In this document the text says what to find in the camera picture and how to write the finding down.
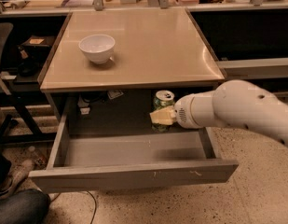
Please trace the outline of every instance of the counter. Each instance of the counter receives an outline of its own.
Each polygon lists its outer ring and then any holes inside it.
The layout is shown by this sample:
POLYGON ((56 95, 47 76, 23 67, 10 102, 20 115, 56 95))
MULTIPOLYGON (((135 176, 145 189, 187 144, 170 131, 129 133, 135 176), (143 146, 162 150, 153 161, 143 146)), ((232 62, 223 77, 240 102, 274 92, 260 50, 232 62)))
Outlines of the counter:
POLYGON ((183 8, 73 13, 41 91, 193 86, 224 76, 183 8), (91 63, 79 50, 87 35, 107 34, 115 55, 91 63))

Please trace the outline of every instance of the shoe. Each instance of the shoe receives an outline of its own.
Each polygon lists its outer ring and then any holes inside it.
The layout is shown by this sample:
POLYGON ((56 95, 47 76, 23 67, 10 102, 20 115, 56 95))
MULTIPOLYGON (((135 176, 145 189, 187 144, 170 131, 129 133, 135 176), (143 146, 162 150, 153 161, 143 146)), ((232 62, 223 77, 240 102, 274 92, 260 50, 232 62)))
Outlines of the shoe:
POLYGON ((25 160, 21 165, 16 166, 14 170, 9 173, 12 180, 10 186, 5 189, 0 189, 0 200, 11 196, 20 183, 29 176, 34 166, 35 164, 32 160, 25 160))

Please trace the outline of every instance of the drawer front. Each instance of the drawer front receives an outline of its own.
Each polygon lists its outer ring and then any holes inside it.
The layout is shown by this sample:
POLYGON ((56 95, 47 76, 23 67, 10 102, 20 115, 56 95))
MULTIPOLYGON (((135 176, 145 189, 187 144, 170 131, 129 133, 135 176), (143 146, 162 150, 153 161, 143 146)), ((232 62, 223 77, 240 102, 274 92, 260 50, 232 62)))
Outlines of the drawer front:
POLYGON ((46 192, 141 189, 226 182, 238 166, 222 160, 211 129, 151 129, 151 91, 126 91, 81 116, 70 97, 46 170, 30 173, 46 192))

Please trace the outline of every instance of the tile floor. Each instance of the tile floor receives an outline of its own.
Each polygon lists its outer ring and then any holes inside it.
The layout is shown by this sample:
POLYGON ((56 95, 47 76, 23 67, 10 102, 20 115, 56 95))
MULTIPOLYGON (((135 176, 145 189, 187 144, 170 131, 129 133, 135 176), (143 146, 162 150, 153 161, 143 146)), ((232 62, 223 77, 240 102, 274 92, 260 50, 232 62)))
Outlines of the tile floor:
MULTIPOLYGON (((53 129, 54 121, 42 120, 53 129)), ((240 166, 225 184, 159 189, 92 191, 97 201, 95 224, 288 224, 288 149, 259 134, 213 129, 226 159, 240 166)), ((41 144, 45 149, 49 144, 41 144)), ((8 146, 5 155, 20 163, 27 145, 8 146)), ((27 179, 20 189, 34 187, 27 179)), ((62 193, 45 224, 90 224, 95 202, 86 192, 62 193)))

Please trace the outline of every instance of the bottle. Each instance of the bottle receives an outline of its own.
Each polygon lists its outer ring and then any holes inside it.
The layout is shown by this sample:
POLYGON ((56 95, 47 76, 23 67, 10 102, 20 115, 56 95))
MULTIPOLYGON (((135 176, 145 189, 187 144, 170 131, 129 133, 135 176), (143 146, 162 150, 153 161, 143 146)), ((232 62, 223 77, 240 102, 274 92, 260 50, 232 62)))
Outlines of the bottle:
MULTIPOLYGON (((174 105, 174 94, 171 91, 158 91, 153 99, 154 110, 159 110, 167 106, 174 105)), ((155 132, 167 132, 171 125, 152 123, 152 129, 155 132)))
POLYGON ((48 164, 48 159, 38 148, 30 146, 29 152, 31 153, 32 159, 34 160, 36 165, 44 167, 48 164))

